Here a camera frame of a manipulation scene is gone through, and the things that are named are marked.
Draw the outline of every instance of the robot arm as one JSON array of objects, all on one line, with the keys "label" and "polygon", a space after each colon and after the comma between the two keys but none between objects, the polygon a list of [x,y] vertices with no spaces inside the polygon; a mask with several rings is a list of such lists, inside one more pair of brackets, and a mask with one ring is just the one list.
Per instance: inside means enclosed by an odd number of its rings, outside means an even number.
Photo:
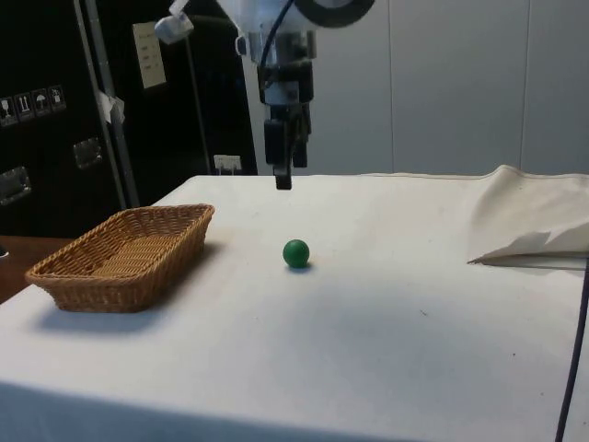
[{"label": "robot arm", "polygon": [[[237,51],[258,66],[260,100],[267,106],[264,122],[266,162],[272,165],[279,190],[292,188],[292,166],[306,167],[311,134],[309,103],[314,97],[312,60],[315,33],[343,28],[360,20],[375,0],[218,0],[241,36]],[[172,17],[156,25],[170,42],[191,30],[182,12],[188,0],[177,0]]]}]

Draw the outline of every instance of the black wire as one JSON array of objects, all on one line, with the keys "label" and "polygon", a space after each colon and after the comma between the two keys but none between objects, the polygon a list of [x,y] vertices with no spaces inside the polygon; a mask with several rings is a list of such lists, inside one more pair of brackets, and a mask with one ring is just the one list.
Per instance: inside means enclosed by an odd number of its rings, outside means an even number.
[{"label": "black wire", "polygon": [[579,324],[577,325],[577,335],[574,338],[574,347],[572,348],[571,369],[569,371],[569,380],[567,388],[564,391],[562,407],[560,408],[559,426],[556,431],[555,442],[562,442],[564,430],[567,426],[569,409],[571,408],[572,392],[574,383],[577,379],[579,370],[579,361],[581,360],[581,350],[583,349],[583,337],[585,335],[585,324],[587,322],[587,309],[589,308],[589,260],[585,266],[585,277],[583,279],[583,292],[581,293],[581,309],[579,311]]},{"label": "black wire", "polygon": [[[291,8],[291,6],[293,5],[294,2],[295,2],[295,0],[288,0],[286,2],[286,4],[283,6],[283,9],[280,11],[280,14],[278,14],[276,21],[274,21],[274,24],[272,25],[272,27],[270,29],[270,33],[268,34],[268,38],[266,39],[266,43],[264,44],[264,49],[261,53],[261,60],[260,60],[260,71],[261,72],[263,72],[264,68],[266,67],[266,63],[268,62],[268,55],[270,54],[270,48],[272,47],[272,44],[274,43],[274,39],[276,38],[276,33],[278,32],[278,28],[280,27],[280,25],[283,24],[284,17],[286,16],[286,13]],[[264,88],[264,85],[262,83],[262,79],[260,79],[260,89],[263,89],[263,88]]]}]

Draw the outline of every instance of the folded cloth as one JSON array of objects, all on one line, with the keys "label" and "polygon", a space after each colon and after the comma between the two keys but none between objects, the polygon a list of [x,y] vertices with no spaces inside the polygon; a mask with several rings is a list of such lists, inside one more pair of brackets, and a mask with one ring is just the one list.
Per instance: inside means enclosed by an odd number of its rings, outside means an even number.
[{"label": "folded cloth", "polygon": [[473,194],[468,260],[583,269],[589,256],[589,176],[530,175],[500,166]]}]

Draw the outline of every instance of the white wall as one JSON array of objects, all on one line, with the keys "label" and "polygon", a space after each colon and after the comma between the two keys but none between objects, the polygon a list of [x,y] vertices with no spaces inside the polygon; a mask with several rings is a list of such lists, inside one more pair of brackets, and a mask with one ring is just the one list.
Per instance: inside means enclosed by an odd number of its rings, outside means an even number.
[{"label": "white wall", "polygon": [[588,42],[586,0],[376,0],[358,24],[318,34],[303,172],[589,173]]}]

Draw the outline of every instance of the wicker basket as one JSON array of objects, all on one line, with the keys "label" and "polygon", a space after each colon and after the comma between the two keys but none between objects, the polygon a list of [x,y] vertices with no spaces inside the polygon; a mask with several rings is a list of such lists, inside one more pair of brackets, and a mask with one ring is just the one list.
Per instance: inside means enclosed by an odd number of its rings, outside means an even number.
[{"label": "wicker basket", "polygon": [[62,310],[135,312],[201,252],[214,208],[143,207],[119,212],[27,272]]}]

